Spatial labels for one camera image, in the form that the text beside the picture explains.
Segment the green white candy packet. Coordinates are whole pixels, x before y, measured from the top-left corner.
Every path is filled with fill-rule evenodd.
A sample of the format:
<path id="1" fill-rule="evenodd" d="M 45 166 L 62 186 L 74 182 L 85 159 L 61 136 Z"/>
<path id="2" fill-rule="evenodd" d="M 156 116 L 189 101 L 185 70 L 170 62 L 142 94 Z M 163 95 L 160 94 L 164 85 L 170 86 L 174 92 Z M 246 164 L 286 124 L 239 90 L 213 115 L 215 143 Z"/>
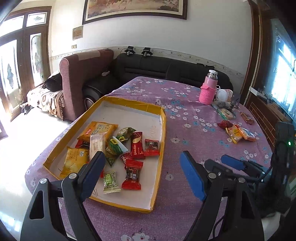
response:
<path id="1" fill-rule="evenodd" d="M 104 189 L 103 189 L 104 194 L 121 192 L 121 188 L 119 187 L 116 180 L 115 171 L 106 173 L 103 177 L 103 180 L 104 180 Z"/>

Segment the orange striped cracker packet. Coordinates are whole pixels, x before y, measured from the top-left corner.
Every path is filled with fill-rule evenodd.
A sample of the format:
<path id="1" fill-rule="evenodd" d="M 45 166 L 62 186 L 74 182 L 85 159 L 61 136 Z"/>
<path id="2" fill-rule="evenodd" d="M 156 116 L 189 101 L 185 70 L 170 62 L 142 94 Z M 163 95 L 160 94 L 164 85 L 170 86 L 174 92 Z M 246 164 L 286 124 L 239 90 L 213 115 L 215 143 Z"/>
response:
<path id="1" fill-rule="evenodd" d="M 256 141 L 256 137 L 251 131 L 239 126 L 238 124 L 233 124 L 233 126 L 228 127 L 225 130 L 234 144 L 237 144 L 243 139 L 250 142 Z"/>

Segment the beige biscuit packet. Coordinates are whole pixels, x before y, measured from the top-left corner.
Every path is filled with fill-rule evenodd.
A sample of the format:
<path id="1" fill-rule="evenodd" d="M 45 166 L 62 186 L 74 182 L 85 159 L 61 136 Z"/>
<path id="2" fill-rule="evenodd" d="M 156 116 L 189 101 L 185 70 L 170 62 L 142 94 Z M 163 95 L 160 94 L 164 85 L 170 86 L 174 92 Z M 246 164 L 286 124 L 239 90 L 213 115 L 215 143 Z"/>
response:
<path id="1" fill-rule="evenodd" d="M 100 151 L 104 154 L 106 153 L 106 133 L 99 133 L 90 136 L 90 160 L 95 156 L 95 154 Z"/>

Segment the green pea snack bag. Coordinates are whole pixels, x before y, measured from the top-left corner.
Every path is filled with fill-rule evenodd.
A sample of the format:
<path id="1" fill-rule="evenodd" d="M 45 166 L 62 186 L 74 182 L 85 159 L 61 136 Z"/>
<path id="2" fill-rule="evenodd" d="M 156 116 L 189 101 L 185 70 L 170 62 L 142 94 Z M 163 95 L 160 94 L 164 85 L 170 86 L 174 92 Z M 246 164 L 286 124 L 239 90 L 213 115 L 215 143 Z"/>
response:
<path id="1" fill-rule="evenodd" d="M 122 128 L 116 136 L 113 136 L 106 147 L 106 161 L 108 162 L 109 166 L 112 167 L 115 163 L 116 159 L 128 152 L 128 148 L 125 146 L 125 143 L 131 138 L 133 132 L 136 129 L 131 127 Z"/>

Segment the red chocolate candy packet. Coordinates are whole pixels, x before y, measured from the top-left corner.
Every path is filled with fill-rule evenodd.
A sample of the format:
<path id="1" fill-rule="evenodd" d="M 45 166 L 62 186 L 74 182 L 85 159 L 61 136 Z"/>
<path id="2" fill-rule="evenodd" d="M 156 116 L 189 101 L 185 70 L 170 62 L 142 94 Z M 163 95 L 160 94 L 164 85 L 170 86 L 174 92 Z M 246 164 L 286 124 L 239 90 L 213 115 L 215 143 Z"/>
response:
<path id="1" fill-rule="evenodd" d="M 125 180 L 121 188 L 125 190 L 141 190 L 142 187 L 139 179 L 144 163 L 133 159 L 129 153 L 122 154 L 120 159 L 124 163 L 126 170 Z"/>

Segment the dark red snack pouch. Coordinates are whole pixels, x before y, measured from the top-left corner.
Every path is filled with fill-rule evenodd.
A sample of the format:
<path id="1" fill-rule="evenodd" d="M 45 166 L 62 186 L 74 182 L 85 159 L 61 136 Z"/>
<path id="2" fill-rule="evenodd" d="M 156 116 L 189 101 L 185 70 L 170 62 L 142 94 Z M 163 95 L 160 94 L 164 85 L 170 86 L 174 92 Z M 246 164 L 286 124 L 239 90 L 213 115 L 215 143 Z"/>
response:
<path id="1" fill-rule="evenodd" d="M 226 128 L 233 127 L 233 124 L 228 120 L 223 120 L 222 122 L 217 123 L 217 126 L 222 128 L 222 129 L 226 129 Z"/>

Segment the yellow chip bag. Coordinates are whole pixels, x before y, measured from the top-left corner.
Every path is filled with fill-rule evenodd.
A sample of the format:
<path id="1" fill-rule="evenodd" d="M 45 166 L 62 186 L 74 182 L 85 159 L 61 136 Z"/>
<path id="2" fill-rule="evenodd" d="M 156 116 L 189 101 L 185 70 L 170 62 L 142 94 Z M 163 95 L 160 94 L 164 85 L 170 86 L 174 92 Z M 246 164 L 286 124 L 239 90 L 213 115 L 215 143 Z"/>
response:
<path id="1" fill-rule="evenodd" d="M 89 162 L 89 150 L 83 148 L 67 148 L 63 169 L 59 175 L 64 179 L 71 173 L 78 173 L 84 164 Z"/>

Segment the purple floral tablecloth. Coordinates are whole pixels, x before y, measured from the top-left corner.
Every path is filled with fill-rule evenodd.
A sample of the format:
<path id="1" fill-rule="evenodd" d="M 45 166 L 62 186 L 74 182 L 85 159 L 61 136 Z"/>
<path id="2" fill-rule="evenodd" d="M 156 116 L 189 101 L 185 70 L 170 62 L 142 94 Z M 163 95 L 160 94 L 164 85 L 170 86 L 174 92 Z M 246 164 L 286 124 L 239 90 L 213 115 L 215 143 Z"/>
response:
<path id="1" fill-rule="evenodd" d="M 110 165 L 105 154 L 92 161 L 82 204 L 100 240 L 207 240 L 216 220 L 236 211 L 236 240 L 264 240 L 258 208 L 248 188 L 245 164 L 267 170 L 273 154 L 255 123 L 235 111 L 233 123 L 254 134 L 235 144 L 220 128 L 222 117 L 199 102 L 201 90 L 175 81 L 138 77 L 102 97 L 48 147 L 27 170 L 34 197 L 47 198 L 51 184 L 69 195 L 77 172 L 62 174 L 67 152 L 92 123 L 134 128 L 126 143 L 134 156 Z"/>

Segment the small red candy packet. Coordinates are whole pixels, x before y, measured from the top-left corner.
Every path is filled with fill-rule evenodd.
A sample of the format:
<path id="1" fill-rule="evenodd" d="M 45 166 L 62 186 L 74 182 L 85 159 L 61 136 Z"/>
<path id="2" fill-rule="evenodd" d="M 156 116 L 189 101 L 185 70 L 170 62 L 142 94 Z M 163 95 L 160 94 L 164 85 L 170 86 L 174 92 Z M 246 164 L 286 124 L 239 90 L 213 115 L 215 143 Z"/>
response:
<path id="1" fill-rule="evenodd" d="M 144 156 L 145 157 L 158 156 L 159 154 L 160 154 L 160 151 L 159 151 L 159 141 L 145 139 Z"/>

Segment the round green label biscuit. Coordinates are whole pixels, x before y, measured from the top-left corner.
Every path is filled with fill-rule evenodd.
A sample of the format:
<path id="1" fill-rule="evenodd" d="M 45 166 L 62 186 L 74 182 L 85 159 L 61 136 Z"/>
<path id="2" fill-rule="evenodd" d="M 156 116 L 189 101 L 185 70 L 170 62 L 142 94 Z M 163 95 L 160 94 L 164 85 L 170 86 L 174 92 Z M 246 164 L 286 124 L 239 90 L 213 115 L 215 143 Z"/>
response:
<path id="1" fill-rule="evenodd" d="M 230 110 L 227 110 L 225 108 L 219 108 L 217 109 L 217 113 L 220 114 L 220 116 L 226 120 L 226 121 L 229 121 L 229 120 L 234 120 L 236 119 L 236 115 L 235 113 L 231 112 Z"/>

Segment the yellow taped shallow box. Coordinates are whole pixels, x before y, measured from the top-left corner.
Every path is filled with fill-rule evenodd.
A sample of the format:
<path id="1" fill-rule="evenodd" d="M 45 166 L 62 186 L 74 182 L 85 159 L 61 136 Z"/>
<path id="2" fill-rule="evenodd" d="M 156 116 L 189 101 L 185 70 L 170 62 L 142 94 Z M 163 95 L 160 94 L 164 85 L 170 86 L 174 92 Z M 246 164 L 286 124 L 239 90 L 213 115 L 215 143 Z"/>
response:
<path id="1" fill-rule="evenodd" d="M 91 198 L 118 208 L 149 213 L 159 188 L 166 115 L 160 106 L 102 97 L 70 128 L 44 162 L 62 180 L 80 173 L 103 153 Z"/>

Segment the pink sleeved thermos bottle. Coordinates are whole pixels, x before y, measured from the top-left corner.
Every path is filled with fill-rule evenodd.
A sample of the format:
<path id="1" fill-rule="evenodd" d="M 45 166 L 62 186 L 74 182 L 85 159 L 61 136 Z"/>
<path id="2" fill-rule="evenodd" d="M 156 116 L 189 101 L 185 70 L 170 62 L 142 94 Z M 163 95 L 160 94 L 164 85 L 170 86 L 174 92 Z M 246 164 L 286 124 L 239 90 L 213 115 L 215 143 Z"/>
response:
<path id="1" fill-rule="evenodd" d="M 210 105 L 216 94 L 216 86 L 218 83 L 218 72 L 209 70 L 205 77 L 204 83 L 201 86 L 199 102 L 204 105 Z"/>

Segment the black leather sofa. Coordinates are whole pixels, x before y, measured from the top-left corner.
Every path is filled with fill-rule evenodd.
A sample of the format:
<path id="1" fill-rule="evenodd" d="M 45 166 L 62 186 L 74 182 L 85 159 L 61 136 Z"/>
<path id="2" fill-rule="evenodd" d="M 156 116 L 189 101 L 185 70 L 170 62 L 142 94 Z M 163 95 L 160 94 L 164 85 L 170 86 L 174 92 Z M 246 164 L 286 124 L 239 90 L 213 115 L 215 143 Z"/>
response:
<path id="1" fill-rule="evenodd" d="M 83 84 L 84 105 L 90 108 L 104 95 L 140 76 L 201 87 L 209 70 L 214 69 L 213 66 L 202 63 L 194 64 L 164 57 L 144 57 L 138 54 L 119 54 L 108 66 L 109 73 L 106 76 L 100 74 Z"/>

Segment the wooden glass door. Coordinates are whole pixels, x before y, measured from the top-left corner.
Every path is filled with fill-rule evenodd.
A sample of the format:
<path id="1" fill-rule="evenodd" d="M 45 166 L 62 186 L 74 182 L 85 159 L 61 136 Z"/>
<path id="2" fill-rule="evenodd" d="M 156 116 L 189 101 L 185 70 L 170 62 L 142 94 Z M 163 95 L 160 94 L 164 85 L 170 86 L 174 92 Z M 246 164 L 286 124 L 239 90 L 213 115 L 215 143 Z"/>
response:
<path id="1" fill-rule="evenodd" d="M 27 93 L 50 76 L 48 35 L 51 6 L 12 12 L 1 24 L 1 102 L 12 121 Z"/>

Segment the framed wall painting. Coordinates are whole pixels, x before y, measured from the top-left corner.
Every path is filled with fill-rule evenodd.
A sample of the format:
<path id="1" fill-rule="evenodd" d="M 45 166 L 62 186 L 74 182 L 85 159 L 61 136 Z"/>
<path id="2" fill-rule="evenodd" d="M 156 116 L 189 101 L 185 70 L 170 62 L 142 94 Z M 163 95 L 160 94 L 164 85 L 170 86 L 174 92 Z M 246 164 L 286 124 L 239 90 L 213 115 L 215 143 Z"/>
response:
<path id="1" fill-rule="evenodd" d="M 96 0 L 85 1 L 82 24 L 121 16 L 165 16 L 185 20 L 187 0 Z"/>

